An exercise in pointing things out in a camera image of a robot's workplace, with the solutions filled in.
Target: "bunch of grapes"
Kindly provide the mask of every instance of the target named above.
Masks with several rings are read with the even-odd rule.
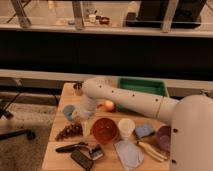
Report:
[[[60,141],[65,138],[74,137],[77,135],[83,135],[82,126],[80,123],[73,123],[65,126],[65,128],[58,133],[55,140]]]

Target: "white cloth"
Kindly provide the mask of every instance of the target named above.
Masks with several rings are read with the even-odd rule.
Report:
[[[126,171],[134,170],[143,162],[143,154],[141,149],[131,141],[122,140],[114,145]]]

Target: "box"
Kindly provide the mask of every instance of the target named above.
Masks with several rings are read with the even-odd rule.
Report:
[[[166,86],[163,81],[146,80],[146,79],[132,79],[132,78],[119,78],[118,88],[139,91],[143,93],[157,94],[161,96],[169,96]],[[116,108],[121,112],[129,112],[130,110],[116,104]]]

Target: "brown bowl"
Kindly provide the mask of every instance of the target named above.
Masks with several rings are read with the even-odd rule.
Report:
[[[110,18],[109,17],[101,17],[100,19],[99,19],[99,23],[100,24],[109,24],[109,21],[110,21]]]
[[[101,118],[94,123],[92,133],[99,143],[107,144],[118,135],[118,128],[113,120]]]

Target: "cable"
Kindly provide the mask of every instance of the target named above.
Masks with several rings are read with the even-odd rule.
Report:
[[[6,105],[6,107],[3,108],[3,110],[7,110],[8,107],[10,107],[10,105],[17,99],[17,97],[20,96],[21,93],[16,94],[16,96]]]
[[[58,104],[59,104],[58,98],[56,97],[55,94],[53,94],[53,97],[55,98],[56,105],[58,106]]]
[[[27,2],[23,5],[23,8],[25,8],[30,2],[31,2],[31,0],[27,1]],[[14,19],[14,17],[15,17],[16,15],[17,15],[16,13],[13,14],[13,16],[12,16],[9,20],[7,20],[6,23],[7,23],[7,24],[10,23],[10,22]]]
[[[208,3],[208,2],[206,3],[206,6],[207,6],[207,7],[209,7],[209,9],[213,12],[213,8],[212,8],[212,6],[211,6],[211,5],[209,5],[209,3]]]

